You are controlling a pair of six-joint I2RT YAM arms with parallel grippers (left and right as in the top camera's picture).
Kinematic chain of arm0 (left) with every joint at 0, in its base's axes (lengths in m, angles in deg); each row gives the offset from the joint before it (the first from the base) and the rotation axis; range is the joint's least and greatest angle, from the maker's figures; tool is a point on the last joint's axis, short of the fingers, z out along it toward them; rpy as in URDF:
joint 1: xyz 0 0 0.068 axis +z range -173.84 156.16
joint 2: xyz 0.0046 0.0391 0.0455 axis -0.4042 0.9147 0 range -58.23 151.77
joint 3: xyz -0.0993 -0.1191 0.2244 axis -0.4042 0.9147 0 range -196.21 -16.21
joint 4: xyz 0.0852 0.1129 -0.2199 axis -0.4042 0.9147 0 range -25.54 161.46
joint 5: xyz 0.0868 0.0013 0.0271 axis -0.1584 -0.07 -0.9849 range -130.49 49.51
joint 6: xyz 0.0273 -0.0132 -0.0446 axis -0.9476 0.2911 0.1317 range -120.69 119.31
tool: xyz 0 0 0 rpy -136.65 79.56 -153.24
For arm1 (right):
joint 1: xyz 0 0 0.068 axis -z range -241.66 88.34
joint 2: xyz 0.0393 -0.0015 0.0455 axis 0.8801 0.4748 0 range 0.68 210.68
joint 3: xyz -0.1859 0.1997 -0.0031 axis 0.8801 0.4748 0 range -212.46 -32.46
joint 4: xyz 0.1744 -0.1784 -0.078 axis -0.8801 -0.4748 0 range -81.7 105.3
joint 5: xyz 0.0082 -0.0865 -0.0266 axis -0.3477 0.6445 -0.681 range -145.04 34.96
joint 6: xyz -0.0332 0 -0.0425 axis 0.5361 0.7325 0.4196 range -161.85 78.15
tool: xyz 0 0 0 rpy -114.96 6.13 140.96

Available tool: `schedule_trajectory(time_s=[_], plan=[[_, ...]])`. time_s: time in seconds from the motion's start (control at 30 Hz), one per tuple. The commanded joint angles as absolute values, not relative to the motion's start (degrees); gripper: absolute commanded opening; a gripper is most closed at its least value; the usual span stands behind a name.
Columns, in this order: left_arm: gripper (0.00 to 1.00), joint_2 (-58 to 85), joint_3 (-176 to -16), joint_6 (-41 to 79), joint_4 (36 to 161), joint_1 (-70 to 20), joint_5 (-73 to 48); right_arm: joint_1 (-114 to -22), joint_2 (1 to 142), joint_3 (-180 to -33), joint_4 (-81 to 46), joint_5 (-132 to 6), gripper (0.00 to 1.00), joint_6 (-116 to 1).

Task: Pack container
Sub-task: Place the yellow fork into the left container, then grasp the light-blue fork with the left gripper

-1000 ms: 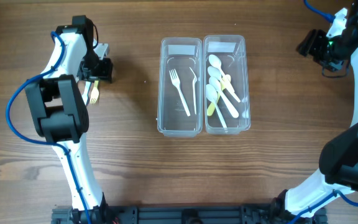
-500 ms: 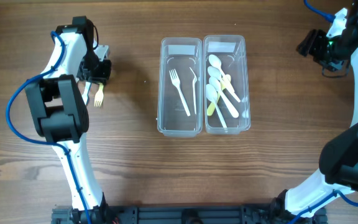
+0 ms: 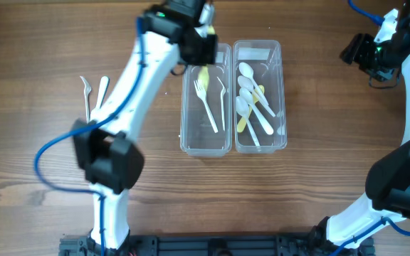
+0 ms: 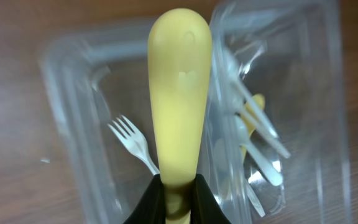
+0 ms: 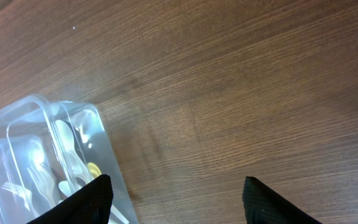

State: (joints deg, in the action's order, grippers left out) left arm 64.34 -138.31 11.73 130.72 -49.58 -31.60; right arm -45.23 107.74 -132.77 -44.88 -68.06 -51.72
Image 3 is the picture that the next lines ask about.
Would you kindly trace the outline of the yellow plastic fork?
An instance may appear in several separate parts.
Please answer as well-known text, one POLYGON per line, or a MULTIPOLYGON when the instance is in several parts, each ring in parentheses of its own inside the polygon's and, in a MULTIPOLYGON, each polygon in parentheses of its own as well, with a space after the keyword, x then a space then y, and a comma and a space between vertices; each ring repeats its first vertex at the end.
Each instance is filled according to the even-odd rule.
POLYGON ((198 83, 205 89, 208 90, 209 86, 209 69, 207 66, 202 66, 198 74, 198 83))

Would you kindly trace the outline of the cream plastic fork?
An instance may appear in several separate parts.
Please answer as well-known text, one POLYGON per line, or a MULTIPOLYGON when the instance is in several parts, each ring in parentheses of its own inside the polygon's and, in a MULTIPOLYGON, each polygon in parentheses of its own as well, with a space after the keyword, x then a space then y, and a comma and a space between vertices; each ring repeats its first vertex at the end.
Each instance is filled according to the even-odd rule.
POLYGON ((199 99, 203 102, 203 104, 204 104, 206 113, 207 113, 207 115, 208 115, 209 121, 210 121, 211 126, 212 126, 212 129, 213 129, 214 133, 217 133, 217 132, 218 132, 218 128, 217 128, 217 126, 216 126, 214 117, 213 117, 213 115, 212 115, 212 113, 211 113, 211 110, 210 110, 209 105, 208 105, 208 102, 207 102, 206 88, 205 88, 202 84, 200 84, 198 80, 195 80, 195 81, 194 81, 194 87, 195 87, 196 94, 197 94, 198 98, 199 98, 199 99))

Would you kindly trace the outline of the white plastic spoon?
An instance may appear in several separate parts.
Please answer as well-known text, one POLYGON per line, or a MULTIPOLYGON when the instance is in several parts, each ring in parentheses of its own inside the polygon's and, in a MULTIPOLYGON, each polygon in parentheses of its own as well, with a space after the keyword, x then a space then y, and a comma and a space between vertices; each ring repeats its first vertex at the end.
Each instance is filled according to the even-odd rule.
POLYGON ((239 95, 242 96, 242 98, 251 106, 252 111, 257 116, 266 134, 272 135, 274 133, 273 128, 269 124, 268 120, 261 114, 261 112, 256 107, 251 92, 246 88, 241 88, 239 90, 239 95))
POLYGON ((253 68, 245 62, 241 62, 238 65, 238 68, 240 70, 240 73, 242 76, 249 78, 251 80, 251 82, 253 83, 253 86, 255 89, 257 89, 258 94, 262 97, 263 101, 265 103, 268 103, 267 99, 265 98, 265 96, 263 95, 263 93, 261 92, 261 90, 259 89, 258 85, 256 84, 256 81, 253 79, 253 68))
POLYGON ((274 111, 268 106, 268 103, 265 103, 262 97, 258 94, 257 89, 254 88, 253 83, 249 78, 246 78, 242 75, 239 75, 237 78, 238 84, 241 88, 245 88, 249 90, 252 94, 251 99, 254 97, 262 104, 262 106, 266 109, 266 111, 272 116, 275 117, 274 111))
POLYGON ((252 128, 251 123, 249 122, 249 106, 247 102, 241 97, 237 96, 236 97, 236 112, 242 116, 242 118, 246 121, 246 125, 248 127, 248 130, 251 134, 251 138, 256 146, 260 146, 258 138, 256 136, 256 133, 254 129, 252 128))

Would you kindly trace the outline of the yellow plastic spoon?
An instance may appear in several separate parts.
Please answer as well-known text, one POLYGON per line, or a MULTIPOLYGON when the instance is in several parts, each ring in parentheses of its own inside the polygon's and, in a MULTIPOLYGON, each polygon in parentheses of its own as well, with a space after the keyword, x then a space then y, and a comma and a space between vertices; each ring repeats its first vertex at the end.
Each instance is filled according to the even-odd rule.
MULTIPOLYGON (((263 85, 259 85, 259 89, 262 91, 262 93, 265 93, 265 88, 263 85)), ((254 103, 258 102, 258 99, 254 93, 253 93, 253 102, 254 103)), ((237 132, 241 133, 244 131, 245 128, 246 128, 246 120, 244 118, 240 118, 237 124, 237 132)))

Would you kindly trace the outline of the thin white plastic fork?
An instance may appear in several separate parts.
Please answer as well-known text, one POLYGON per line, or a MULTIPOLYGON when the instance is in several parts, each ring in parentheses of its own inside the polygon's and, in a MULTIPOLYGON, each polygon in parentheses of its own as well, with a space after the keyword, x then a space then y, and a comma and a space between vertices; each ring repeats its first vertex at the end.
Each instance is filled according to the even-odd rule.
POLYGON ((90 121, 90 103, 89 103, 89 95, 92 91, 92 87, 90 86, 89 82, 83 77, 80 76, 80 79, 83 81, 84 84, 84 98, 85 98, 85 118, 86 122, 90 121))

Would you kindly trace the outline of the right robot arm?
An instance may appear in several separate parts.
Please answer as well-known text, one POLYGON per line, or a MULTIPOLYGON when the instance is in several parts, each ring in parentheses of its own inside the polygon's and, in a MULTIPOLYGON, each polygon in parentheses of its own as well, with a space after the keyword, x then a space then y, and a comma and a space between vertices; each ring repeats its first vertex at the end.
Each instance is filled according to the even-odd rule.
POLYGON ((410 219, 410 0, 383 17, 363 11, 352 2, 348 4, 378 25, 379 31, 376 36, 357 34, 340 57, 347 64, 358 64, 370 80, 404 81, 405 125, 400 147, 369 170, 365 192, 341 213, 324 218, 310 231, 309 249, 329 255, 356 250, 386 226, 410 237, 410 231, 397 225, 410 219))

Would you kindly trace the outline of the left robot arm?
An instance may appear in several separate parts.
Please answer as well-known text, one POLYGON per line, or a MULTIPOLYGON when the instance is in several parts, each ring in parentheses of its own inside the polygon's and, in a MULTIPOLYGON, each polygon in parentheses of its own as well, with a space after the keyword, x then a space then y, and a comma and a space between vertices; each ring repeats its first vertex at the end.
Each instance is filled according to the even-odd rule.
POLYGON ((144 166, 137 148, 145 115, 164 79, 178 64, 214 63, 217 35, 214 5, 207 1, 166 1, 136 20, 137 39, 130 59, 107 101, 77 120, 85 132, 73 137, 79 167, 95 191, 95 252, 123 255, 130 228, 127 198, 144 166))

